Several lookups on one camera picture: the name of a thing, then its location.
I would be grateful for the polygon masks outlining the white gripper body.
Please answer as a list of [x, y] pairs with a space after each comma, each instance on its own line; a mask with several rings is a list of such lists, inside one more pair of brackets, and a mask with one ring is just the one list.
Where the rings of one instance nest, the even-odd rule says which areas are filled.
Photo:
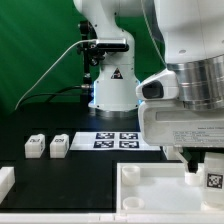
[[138, 118], [151, 146], [224, 148], [224, 109], [192, 111], [176, 100], [145, 101]]

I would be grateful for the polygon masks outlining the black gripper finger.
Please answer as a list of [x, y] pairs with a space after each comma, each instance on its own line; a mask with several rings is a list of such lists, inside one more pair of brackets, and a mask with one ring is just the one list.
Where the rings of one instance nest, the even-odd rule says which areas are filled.
[[198, 171], [198, 162], [191, 160], [188, 162], [188, 171], [190, 173], [196, 173]]

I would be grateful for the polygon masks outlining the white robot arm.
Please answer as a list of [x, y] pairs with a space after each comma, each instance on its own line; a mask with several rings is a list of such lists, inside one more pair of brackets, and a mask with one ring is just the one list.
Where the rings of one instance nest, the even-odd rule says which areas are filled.
[[[93, 26], [100, 75], [90, 106], [138, 113], [150, 145], [206, 151], [204, 168], [224, 171], [224, 0], [73, 0]], [[118, 16], [149, 14], [165, 45], [164, 70], [139, 81], [135, 40]]]

